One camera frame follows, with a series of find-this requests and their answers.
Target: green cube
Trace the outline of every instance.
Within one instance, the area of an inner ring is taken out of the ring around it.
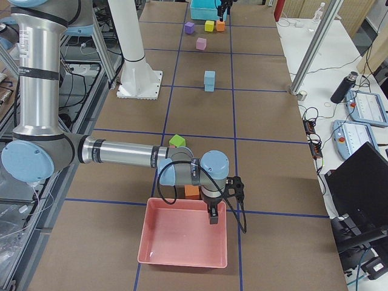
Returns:
[[[174,135],[170,141],[170,146],[176,146],[176,147],[185,147],[186,146],[186,140],[180,136],[180,135]]]

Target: cube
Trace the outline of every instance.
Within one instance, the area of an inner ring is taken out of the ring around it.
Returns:
[[[205,85],[211,85],[214,87],[214,84],[216,82],[216,72],[215,71],[205,71],[205,78],[204,78],[204,84]]]
[[[214,85],[205,85],[205,92],[214,92]]]
[[[184,25],[184,32],[186,32],[188,35],[191,35],[195,31],[195,24],[187,21]]]
[[[216,21],[216,30],[217,30],[218,32],[223,32],[223,31],[225,31],[225,21],[217,20],[217,21]]]
[[[191,200],[199,200],[201,195],[199,194],[199,187],[193,185],[184,186],[184,197]]]
[[[186,146],[186,140],[180,136],[180,135],[174,135],[170,141],[170,146],[176,146],[176,147],[185,147]]]
[[[197,50],[205,50],[206,49],[206,38],[198,38],[196,40],[195,48]]]
[[[212,32],[214,29],[214,21],[206,20],[205,22],[205,31]]]

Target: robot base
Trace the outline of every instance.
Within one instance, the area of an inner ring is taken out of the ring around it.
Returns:
[[[158,99],[162,77],[162,71],[152,70],[147,63],[138,68],[131,65],[125,66],[117,97],[156,100]]]

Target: plastic tray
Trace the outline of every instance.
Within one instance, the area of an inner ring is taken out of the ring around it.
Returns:
[[[216,5],[219,6],[221,0],[216,0]],[[217,16],[217,8],[213,0],[192,0],[190,4],[190,12],[192,19],[199,20],[219,20]],[[224,21],[226,21],[227,12],[224,13]]]
[[[218,204],[218,224],[209,224],[206,203],[179,199],[168,205],[150,198],[145,211],[139,263],[225,268],[226,205]]]

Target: light blue cube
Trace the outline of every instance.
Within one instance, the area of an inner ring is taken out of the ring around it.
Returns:
[[[214,92],[213,85],[205,85],[205,92]]]
[[[215,71],[205,71],[204,84],[213,86],[213,90],[214,90],[215,82],[216,82],[216,72]]]

